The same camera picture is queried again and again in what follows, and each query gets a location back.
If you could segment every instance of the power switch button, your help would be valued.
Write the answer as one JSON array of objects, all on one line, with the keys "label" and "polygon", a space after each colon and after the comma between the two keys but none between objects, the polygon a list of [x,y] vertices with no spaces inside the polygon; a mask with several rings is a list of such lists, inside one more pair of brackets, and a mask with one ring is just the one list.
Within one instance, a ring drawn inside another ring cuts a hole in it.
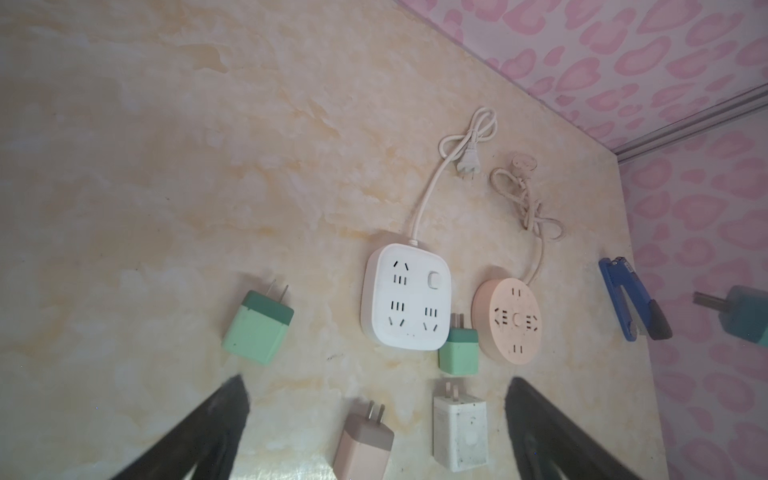
[{"label": "power switch button", "polygon": [[427,276],[427,285],[429,285],[429,288],[433,288],[437,290],[440,288],[440,282],[442,281],[442,277],[437,272],[429,272],[429,276]]}]

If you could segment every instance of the phone charger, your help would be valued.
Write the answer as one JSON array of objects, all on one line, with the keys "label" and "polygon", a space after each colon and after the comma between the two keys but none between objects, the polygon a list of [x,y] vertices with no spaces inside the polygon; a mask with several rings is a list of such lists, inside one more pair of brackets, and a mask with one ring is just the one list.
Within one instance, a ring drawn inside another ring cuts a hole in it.
[{"label": "phone charger", "polygon": [[391,243],[373,252],[362,282],[362,331],[382,345],[437,350],[451,325],[451,271],[426,250]]},{"label": "phone charger", "polygon": [[440,369],[454,376],[474,375],[480,363],[478,331],[452,328],[445,345],[438,350]]},{"label": "phone charger", "polygon": [[339,448],[333,459],[333,473],[339,480],[382,480],[389,462],[395,433],[382,423],[384,405],[379,418],[371,419],[373,402],[367,418],[350,413],[344,422]]},{"label": "phone charger", "polygon": [[488,463],[485,401],[470,395],[436,396],[432,406],[435,460],[451,472]]}]

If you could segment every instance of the pink phone charger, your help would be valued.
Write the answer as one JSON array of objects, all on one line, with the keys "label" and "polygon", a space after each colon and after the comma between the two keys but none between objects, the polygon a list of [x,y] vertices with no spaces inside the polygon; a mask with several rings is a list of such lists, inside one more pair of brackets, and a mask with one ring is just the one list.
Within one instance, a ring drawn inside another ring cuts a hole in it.
[{"label": "pink phone charger", "polygon": [[381,480],[384,478],[395,433],[382,423],[384,405],[379,417],[371,419],[374,403],[364,417],[350,413],[344,422],[339,449],[333,459],[333,473],[338,480]]}]

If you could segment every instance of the marble surface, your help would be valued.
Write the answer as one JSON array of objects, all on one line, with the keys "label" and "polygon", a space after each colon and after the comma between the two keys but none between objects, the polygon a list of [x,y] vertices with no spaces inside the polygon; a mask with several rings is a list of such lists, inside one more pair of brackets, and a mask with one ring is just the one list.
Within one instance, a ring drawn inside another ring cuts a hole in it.
[{"label": "marble surface", "polygon": [[[396,240],[480,105],[484,173],[450,167],[422,224],[453,309],[522,276],[534,241],[492,192],[509,151],[539,160],[569,236],[533,285],[526,366],[482,356],[491,461],[517,478],[503,395],[524,376],[643,478],[666,478],[647,344],[627,343],[597,268],[629,255],[614,156],[389,0],[4,3],[0,40],[0,476],[107,478],[241,372],[251,413],[233,478],[332,478],[351,406],[388,406],[387,478],[431,458],[436,353],[359,326],[365,261]],[[221,339],[248,289],[290,285],[272,365]]]}]

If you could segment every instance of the white power strip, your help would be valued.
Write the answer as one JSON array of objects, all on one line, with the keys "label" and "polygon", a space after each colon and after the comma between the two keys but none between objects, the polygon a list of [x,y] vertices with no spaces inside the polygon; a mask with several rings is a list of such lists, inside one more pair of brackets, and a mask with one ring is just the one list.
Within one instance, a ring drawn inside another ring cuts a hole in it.
[{"label": "white power strip", "polygon": [[435,460],[451,472],[488,463],[488,413],[485,401],[459,395],[458,386],[447,383],[446,395],[436,396],[432,406],[432,441]]},{"label": "white power strip", "polygon": [[368,259],[362,331],[382,345],[437,350],[451,324],[451,271],[426,250],[391,243]]}]

